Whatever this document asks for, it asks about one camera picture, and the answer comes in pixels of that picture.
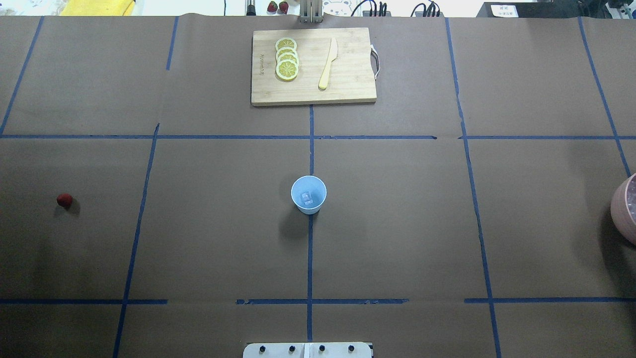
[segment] cutting board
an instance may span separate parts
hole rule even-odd
[[[292,38],[298,44],[298,76],[285,82],[276,76],[276,41]],[[338,41],[338,57],[331,64],[326,90],[318,81],[327,61],[331,38]],[[324,103],[375,102],[371,41],[367,27],[254,31],[252,43],[252,105],[285,106]]]

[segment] wooden knife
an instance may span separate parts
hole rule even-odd
[[[324,65],[320,81],[318,82],[318,88],[321,90],[327,89],[329,85],[329,74],[331,73],[331,62],[338,57],[338,42],[336,38],[331,38],[331,45],[329,46],[329,54],[327,55],[327,63]]]

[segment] lemon slice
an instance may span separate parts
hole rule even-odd
[[[292,60],[296,64],[300,64],[300,62],[298,61],[298,56],[292,52],[285,52],[284,54],[280,55],[279,58],[276,60],[276,63],[280,63],[284,60]]]
[[[298,64],[293,60],[283,60],[276,65],[276,75],[283,81],[291,81],[298,76]]]
[[[276,58],[278,59],[282,54],[295,54],[298,56],[296,50],[291,47],[281,47],[278,51],[276,51]]]
[[[282,38],[276,41],[276,51],[280,50],[283,47],[291,47],[296,50],[298,48],[298,45],[292,38]]]

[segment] blue cup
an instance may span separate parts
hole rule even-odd
[[[326,198],[327,187],[316,176],[301,176],[291,186],[291,199],[307,215],[317,213]]]

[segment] yellow towel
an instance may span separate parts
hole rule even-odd
[[[132,11],[133,0],[69,0],[62,16],[122,16]]]

